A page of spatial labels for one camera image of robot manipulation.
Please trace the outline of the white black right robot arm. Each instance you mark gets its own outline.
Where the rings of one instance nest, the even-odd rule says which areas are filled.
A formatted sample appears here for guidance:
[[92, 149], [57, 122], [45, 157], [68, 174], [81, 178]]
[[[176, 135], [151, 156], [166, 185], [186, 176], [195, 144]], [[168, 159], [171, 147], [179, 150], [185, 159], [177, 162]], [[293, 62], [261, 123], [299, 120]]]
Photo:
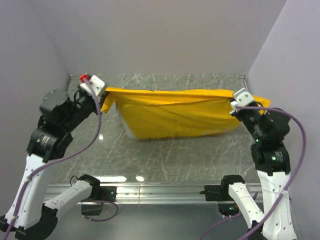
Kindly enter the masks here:
[[244, 124], [254, 143], [251, 156], [257, 171], [263, 209], [250, 195], [240, 175], [226, 175], [221, 180], [220, 194], [226, 200], [234, 200], [249, 230], [259, 226], [249, 240], [295, 240], [290, 196], [284, 190], [291, 177], [289, 153], [283, 143], [289, 133], [290, 118], [281, 110], [233, 110], [230, 114]]

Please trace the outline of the yellow printed pillowcase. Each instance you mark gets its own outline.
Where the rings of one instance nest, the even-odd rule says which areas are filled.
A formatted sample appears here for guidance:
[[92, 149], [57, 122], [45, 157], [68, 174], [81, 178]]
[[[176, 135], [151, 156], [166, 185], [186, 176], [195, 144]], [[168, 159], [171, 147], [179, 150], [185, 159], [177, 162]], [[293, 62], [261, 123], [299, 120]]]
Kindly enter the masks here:
[[201, 137], [233, 131], [241, 122], [230, 115], [233, 91], [137, 90], [109, 87], [101, 111], [112, 105], [130, 118], [139, 140]]

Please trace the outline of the cream dotted foam pillow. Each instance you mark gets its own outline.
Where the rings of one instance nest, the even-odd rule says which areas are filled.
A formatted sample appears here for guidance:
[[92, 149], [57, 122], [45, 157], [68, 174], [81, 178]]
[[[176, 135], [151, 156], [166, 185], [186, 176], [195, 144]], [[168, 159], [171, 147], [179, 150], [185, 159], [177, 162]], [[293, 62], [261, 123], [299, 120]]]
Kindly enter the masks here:
[[131, 122], [131, 119], [126, 115], [124, 114], [120, 108], [116, 108], [116, 111], [117, 111], [117, 114], [118, 114], [118, 117], [119, 117], [119, 120], [120, 122], [122, 123], [123, 127], [124, 127], [124, 130], [126, 132], [126, 135], [130, 138], [130, 139], [133, 139], [133, 140], [139, 140], [140, 138], [138, 137], [138, 135], [136, 133], [134, 133], [133, 131], [133, 128], [131, 127], [130, 125], [130, 122]]

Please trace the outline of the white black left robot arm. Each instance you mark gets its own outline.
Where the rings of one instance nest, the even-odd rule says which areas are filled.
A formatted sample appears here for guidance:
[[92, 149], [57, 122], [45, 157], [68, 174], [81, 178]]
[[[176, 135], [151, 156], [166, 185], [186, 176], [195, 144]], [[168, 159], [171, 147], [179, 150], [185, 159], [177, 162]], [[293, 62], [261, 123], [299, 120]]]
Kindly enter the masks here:
[[0, 218], [0, 230], [7, 239], [45, 240], [58, 220], [82, 200], [96, 201], [101, 195], [100, 181], [81, 176], [63, 193], [45, 201], [47, 188], [58, 165], [67, 160], [65, 152], [73, 141], [72, 131], [92, 113], [101, 116], [102, 90], [78, 89], [71, 100], [63, 90], [49, 92], [39, 109], [37, 129], [27, 146], [26, 165], [18, 192], [9, 211]]

